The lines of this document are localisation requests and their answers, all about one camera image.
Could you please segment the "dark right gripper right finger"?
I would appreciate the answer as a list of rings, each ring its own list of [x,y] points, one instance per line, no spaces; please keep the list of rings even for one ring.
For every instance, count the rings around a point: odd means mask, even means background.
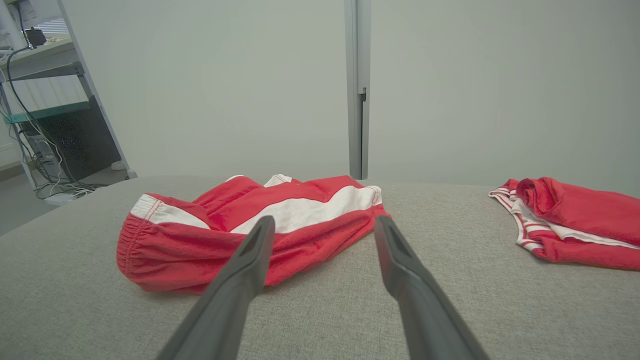
[[[382,282],[397,301],[411,360],[487,360],[478,342],[434,276],[391,217],[374,226]]]

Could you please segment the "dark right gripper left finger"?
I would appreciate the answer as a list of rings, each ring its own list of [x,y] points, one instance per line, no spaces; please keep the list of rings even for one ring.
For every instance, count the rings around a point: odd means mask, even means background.
[[[263,291],[275,239],[275,219],[258,219],[211,281],[158,360],[235,360],[250,303]]]

